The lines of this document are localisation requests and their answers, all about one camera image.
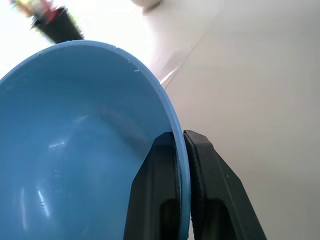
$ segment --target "blue plastic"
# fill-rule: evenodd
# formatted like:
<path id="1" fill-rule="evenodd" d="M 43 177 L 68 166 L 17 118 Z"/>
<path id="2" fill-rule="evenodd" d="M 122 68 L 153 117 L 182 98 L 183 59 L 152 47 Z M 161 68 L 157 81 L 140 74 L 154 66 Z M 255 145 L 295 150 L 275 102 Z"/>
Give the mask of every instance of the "blue plastic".
<path id="1" fill-rule="evenodd" d="M 154 75 L 100 42 L 45 49 L 0 81 L 0 239 L 121 240 L 132 181 L 173 131 L 180 240 L 190 221 L 185 142 Z"/>

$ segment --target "black object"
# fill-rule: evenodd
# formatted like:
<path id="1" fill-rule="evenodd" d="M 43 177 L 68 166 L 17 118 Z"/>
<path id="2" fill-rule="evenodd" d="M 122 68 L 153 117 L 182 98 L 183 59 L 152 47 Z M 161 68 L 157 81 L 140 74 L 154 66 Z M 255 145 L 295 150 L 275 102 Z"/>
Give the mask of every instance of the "black object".
<path id="1" fill-rule="evenodd" d="M 266 240 L 240 179 L 207 137 L 184 131 L 195 240 Z"/>
<path id="2" fill-rule="evenodd" d="M 173 134 L 157 137 L 135 176 L 124 240 L 177 240 L 180 187 Z"/>
<path id="3" fill-rule="evenodd" d="M 83 40 L 83 36 L 71 21 L 67 9 L 62 7 L 56 11 L 58 16 L 52 22 L 49 24 L 42 24 L 40 20 L 37 20 L 34 23 L 34 27 L 40 29 L 56 44 L 72 40 Z"/>

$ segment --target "blurry object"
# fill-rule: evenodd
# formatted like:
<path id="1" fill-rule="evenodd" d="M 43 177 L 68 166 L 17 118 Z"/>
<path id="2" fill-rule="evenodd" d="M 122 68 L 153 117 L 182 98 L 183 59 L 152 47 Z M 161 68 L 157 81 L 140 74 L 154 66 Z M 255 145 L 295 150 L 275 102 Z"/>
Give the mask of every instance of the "blurry object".
<path id="1" fill-rule="evenodd" d="M 33 11 L 26 2 L 21 0 L 10 0 L 9 2 L 22 11 L 28 18 L 32 17 Z"/>
<path id="2" fill-rule="evenodd" d="M 131 0 L 135 5 L 142 7 L 144 11 L 151 10 L 161 3 L 161 0 Z"/>
<path id="3" fill-rule="evenodd" d="M 72 40 L 83 40 L 79 27 L 69 17 L 68 10 L 64 7 L 54 11 L 55 17 L 49 24 L 43 24 L 39 19 L 34 22 L 33 27 L 37 27 L 47 37 L 56 44 Z"/>
<path id="4" fill-rule="evenodd" d="M 37 28 L 56 44 L 72 40 L 83 40 L 79 26 L 64 7 L 56 9 L 47 0 L 10 0 L 14 7 L 33 17 L 31 28 Z"/>

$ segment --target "white surface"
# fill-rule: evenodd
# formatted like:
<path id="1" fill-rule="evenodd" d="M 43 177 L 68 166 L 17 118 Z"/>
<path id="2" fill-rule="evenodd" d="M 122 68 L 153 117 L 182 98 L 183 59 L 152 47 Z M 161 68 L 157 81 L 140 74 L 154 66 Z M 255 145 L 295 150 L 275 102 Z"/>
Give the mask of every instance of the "white surface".
<path id="1" fill-rule="evenodd" d="M 269 240 L 319 239 L 320 7 L 225 2 L 167 93 L 242 180 Z"/>
<path id="2" fill-rule="evenodd" d="M 67 3 L 86 39 L 125 49 L 160 80 L 180 67 L 223 6 L 223 0 L 165 0 L 142 14 L 130 0 Z"/>
<path id="3" fill-rule="evenodd" d="M 148 9 L 160 3 L 161 0 L 131 0 L 131 1 L 142 8 Z"/>
<path id="4" fill-rule="evenodd" d="M 0 1 L 0 79 L 27 57 L 50 46 L 38 32 L 30 31 L 28 19 L 8 1 Z"/>

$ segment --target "blue bowl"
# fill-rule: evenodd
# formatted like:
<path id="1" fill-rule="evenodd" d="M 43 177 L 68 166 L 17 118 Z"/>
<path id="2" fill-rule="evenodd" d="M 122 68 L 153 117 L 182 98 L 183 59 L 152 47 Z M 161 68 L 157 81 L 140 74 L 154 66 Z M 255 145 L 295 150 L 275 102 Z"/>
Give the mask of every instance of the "blue bowl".
<path id="1" fill-rule="evenodd" d="M 132 181 L 164 132 L 176 143 L 185 240 L 188 156 L 155 76 L 94 41 L 29 57 L 0 81 L 0 239 L 123 239 Z"/>

